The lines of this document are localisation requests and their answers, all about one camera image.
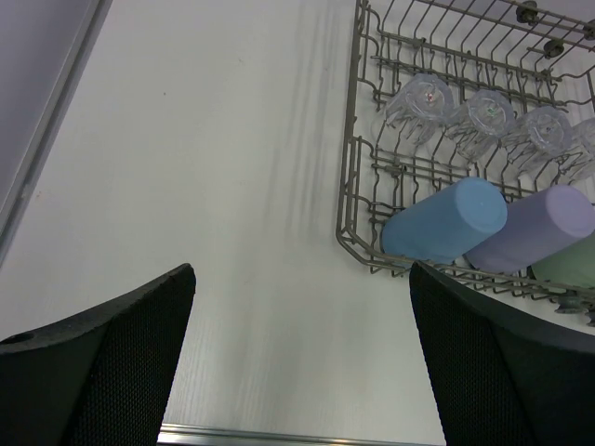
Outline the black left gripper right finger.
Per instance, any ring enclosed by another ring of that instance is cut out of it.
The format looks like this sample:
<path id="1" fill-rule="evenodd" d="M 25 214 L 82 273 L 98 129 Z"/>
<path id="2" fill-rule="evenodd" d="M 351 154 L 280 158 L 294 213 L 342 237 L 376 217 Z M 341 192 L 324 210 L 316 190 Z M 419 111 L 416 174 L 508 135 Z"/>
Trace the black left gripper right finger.
<path id="1" fill-rule="evenodd" d="M 416 262 L 416 327 L 449 445 L 591 445 L 594 338 Z"/>

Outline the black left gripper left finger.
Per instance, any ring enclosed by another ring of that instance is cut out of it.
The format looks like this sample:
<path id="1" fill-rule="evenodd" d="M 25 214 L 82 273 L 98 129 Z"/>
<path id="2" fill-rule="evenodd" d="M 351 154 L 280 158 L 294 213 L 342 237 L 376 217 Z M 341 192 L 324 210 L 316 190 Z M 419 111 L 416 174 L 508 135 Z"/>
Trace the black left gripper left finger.
<path id="1" fill-rule="evenodd" d="M 195 286 L 192 266 L 182 264 L 2 340 L 2 444 L 156 444 Z"/>

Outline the green plastic cup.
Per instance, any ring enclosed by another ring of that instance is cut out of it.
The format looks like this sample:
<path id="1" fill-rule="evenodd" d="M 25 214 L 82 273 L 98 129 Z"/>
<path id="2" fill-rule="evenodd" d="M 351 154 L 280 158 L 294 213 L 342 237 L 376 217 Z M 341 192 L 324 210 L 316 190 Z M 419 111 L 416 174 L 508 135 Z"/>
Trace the green plastic cup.
<path id="1" fill-rule="evenodd" d="M 536 279 L 581 288 L 594 287 L 594 234 L 552 256 L 537 261 L 531 270 Z"/>

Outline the purple plastic cup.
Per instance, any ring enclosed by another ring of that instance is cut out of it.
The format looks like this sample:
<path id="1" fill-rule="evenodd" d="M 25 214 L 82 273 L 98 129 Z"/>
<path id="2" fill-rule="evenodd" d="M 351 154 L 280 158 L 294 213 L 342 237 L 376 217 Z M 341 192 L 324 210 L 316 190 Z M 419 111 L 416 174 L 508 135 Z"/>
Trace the purple plastic cup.
<path id="1" fill-rule="evenodd" d="M 511 274 L 588 237 L 594 231 L 594 207 L 580 190 L 556 185 L 508 206 L 501 231 L 466 258 L 476 269 Z"/>

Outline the blue plastic cup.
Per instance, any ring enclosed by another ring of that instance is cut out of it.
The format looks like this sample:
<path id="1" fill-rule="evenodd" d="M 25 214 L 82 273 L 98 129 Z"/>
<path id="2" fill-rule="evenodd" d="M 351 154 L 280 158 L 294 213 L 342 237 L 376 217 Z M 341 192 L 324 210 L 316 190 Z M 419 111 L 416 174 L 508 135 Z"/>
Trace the blue plastic cup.
<path id="1" fill-rule="evenodd" d="M 381 247 L 391 256 L 450 264 L 502 230 L 507 218 L 499 190 L 467 177 L 392 216 Z"/>

